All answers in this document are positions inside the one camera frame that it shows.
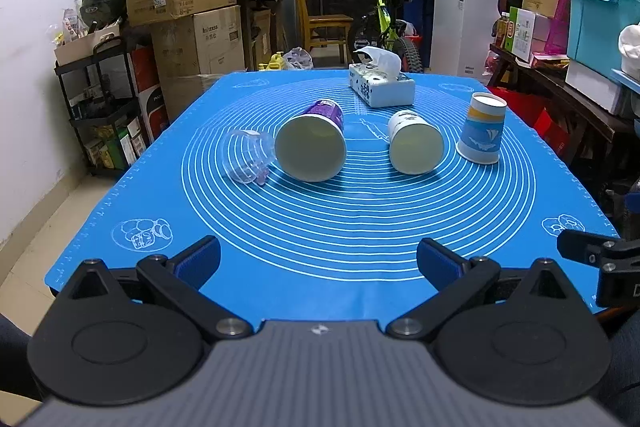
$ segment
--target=bicycle wheel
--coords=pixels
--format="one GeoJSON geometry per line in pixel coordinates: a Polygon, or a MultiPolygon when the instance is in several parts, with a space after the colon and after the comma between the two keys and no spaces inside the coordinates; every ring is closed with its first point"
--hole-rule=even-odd
{"type": "Polygon", "coordinates": [[[394,41],[393,51],[400,57],[402,62],[401,71],[404,73],[423,73],[422,61],[418,48],[414,42],[407,37],[400,37],[394,41]]]}
{"type": "Polygon", "coordinates": [[[353,22],[347,35],[347,45],[355,64],[361,62],[357,51],[364,46],[377,46],[380,38],[379,24],[372,19],[360,19],[353,22]]]}

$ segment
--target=refrigerator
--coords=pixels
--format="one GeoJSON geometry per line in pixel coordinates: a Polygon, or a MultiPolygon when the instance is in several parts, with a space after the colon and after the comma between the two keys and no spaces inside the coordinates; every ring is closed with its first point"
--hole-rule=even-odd
{"type": "Polygon", "coordinates": [[[498,0],[434,0],[431,73],[468,76],[486,84],[490,75],[482,75],[484,61],[499,18],[498,0]]]}

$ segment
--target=paper cup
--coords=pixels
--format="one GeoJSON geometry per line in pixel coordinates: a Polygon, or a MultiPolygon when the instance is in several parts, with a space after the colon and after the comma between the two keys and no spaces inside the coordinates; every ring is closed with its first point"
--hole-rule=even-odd
{"type": "Polygon", "coordinates": [[[276,134],[280,167],[303,182],[333,178],[347,156],[342,108],[333,100],[318,100],[288,120],[276,134]]]}
{"type": "Polygon", "coordinates": [[[442,134],[411,110],[398,111],[389,119],[389,159],[402,174],[425,174],[442,160],[442,134]]]}
{"type": "Polygon", "coordinates": [[[491,165],[500,159],[500,142],[507,103],[489,92],[475,92],[466,114],[465,126],[456,145],[464,159],[491,165]]]}

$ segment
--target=baseboard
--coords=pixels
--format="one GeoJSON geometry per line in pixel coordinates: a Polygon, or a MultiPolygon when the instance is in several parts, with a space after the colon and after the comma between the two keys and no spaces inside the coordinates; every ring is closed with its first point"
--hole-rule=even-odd
{"type": "Polygon", "coordinates": [[[84,163],[76,162],[0,245],[0,281],[4,282],[22,252],[85,176],[84,163]]]}

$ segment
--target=transparent cup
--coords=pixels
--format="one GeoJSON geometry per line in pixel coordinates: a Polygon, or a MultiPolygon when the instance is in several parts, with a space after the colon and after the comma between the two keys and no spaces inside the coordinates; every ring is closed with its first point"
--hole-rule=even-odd
{"type": "Polygon", "coordinates": [[[216,152],[231,181],[262,186],[275,159],[273,137],[265,132],[234,129],[226,133],[216,152]]]}

